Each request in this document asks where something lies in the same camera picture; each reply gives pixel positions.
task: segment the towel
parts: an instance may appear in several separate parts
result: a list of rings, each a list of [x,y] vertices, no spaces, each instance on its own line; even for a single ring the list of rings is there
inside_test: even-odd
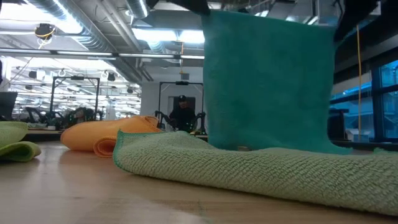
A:
[[[71,150],[94,151],[99,157],[112,157],[119,130],[127,133],[159,132],[157,118],[133,116],[116,121],[91,121],[74,125],[61,135],[61,143]]]
[[[27,124],[23,122],[0,122],[0,160],[27,162],[40,155],[38,145],[32,142],[19,142],[27,134]]]
[[[351,153],[326,133],[334,28],[226,11],[202,24],[210,144]]]
[[[398,215],[398,154],[217,149],[184,132],[120,132],[114,163],[133,174]]]

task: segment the orange towel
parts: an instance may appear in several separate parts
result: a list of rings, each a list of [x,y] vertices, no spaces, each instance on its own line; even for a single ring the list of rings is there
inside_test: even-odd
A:
[[[151,116],[85,122],[65,130],[61,143],[71,150],[94,151],[100,157],[112,157],[119,130],[125,133],[161,132],[156,124],[157,118]]]

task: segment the glass window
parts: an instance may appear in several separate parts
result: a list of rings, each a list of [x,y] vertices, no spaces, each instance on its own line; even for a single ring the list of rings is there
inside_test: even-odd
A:
[[[398,138],[398,92],[383,94],[384,137]]]
[[[371,90],[372,90],[372,83],[371,82],[363,83],[361,85],[361,93],[364,93],[364,92],[367,92],[367,91],[371,91]],[[336,99],[340,99],[342,97],[356,95],[358,93],[359,93],[359,88],[357,86],[357,87],[345,90],[342,93],[337,93],[337,94],[332,95],[330,100],[336,100]]]
[[[381,67],[382,87],[398,84],[398,60]]]
[[[348,139],[358,141],[358,100],[330,105],[330,109],[344,110],[345,128],[353,133]],[[361,141],[370,141],[374,137],[373,101],[371,97],[361,99]]]

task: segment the wooden table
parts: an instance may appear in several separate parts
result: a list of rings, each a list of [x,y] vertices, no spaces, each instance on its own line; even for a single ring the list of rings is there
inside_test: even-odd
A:
[[[398,223],[393,217],[132,175],[112,159],[41,144],[0,163],[0,223]]]

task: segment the man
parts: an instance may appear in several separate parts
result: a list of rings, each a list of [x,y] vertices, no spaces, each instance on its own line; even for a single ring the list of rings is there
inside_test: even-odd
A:
[[[170,113],[170,119],[175,122],[175,127],[181,131],[189,131],[192,120],[196,117],[193,109],[188,107],[187,97],[178,97],[178,107]]]

